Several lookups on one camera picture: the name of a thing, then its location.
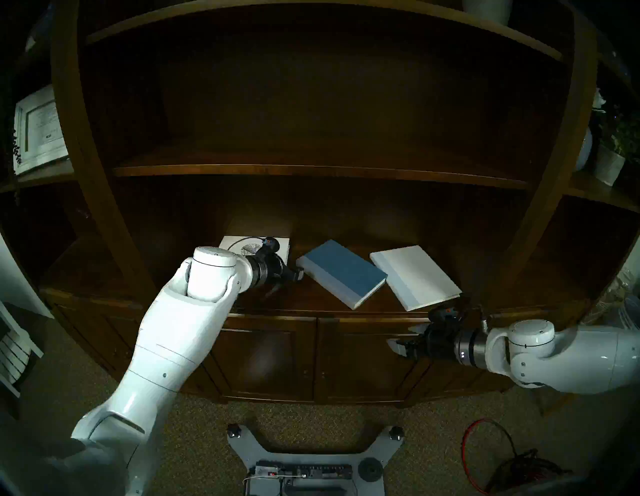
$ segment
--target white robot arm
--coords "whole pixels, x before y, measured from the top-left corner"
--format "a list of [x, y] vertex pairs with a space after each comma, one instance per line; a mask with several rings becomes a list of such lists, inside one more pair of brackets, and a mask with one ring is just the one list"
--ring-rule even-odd
[[556, 333], [551, 322], [527, 320], [492, 329], [485, 360], [487, 370], [522, 387], [596, 394], [640, 381], [639, 347], [640, 335], [626, 329], [580, 325]]
[[117, 453], [111, 462], [126, 471], [128, 495], [147, 489], [173, 401], [210, 352], [237, 295], [265, 282], [301, 278], [302, 272], [287, 269], [275, 255], [278, 249], [273, 238], [249, 257], [197, 248], [147, 310], [118, 388], [77, 423], [72, 438]]
[[491, 332], [484, 321], [482, 328], [461, 329], [460, 315], [452, 308], [432, 311], [429, 320], [412, 328], [421, 334], [417, 339], [389, 340], [391, 349], [409, 358], [457, 360], [525, 388], [597, 394], [640, 381], [640, 335], [630, 330], [580, 325], [556, 332], [541, 319]]

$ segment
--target framed certificate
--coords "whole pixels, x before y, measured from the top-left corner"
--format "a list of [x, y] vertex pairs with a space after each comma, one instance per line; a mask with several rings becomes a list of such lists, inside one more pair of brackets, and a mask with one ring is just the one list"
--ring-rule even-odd
[[16, 175], [68, 156], [53, 86], [46, 86], [18, 102], [13, 125], [22, 161], [18, 165], [13, 157]]

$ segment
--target white pot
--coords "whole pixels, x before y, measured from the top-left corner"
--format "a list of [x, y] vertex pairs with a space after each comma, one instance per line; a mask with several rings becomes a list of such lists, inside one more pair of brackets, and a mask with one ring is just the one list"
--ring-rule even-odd
[[624, 164], [625, 158], [622, 155], [618, 155], [600, 144], [598, 156], [596, 157], [596, 170], [593, 175], [604, 184], [613, 186]]
[[511, 15], [511, 0], [462, 0], [465, 12], [480, 19], [507, 25]]

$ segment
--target blue book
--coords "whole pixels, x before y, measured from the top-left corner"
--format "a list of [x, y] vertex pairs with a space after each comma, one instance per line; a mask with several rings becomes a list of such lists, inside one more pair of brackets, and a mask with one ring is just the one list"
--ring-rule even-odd
[[387, 277], [333, 239], [302, 255], [296, 265], [351, 310], [375, 293]]

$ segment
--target leaves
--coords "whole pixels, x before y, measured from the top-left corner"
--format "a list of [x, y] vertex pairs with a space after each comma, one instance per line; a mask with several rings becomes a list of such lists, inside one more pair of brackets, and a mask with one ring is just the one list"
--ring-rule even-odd
[[625, 116], [619, 105], [613, 105], [599, 116], [603, 144], [628, 160], [637, 162], [640, 152], [640, 113], [635, 111]]

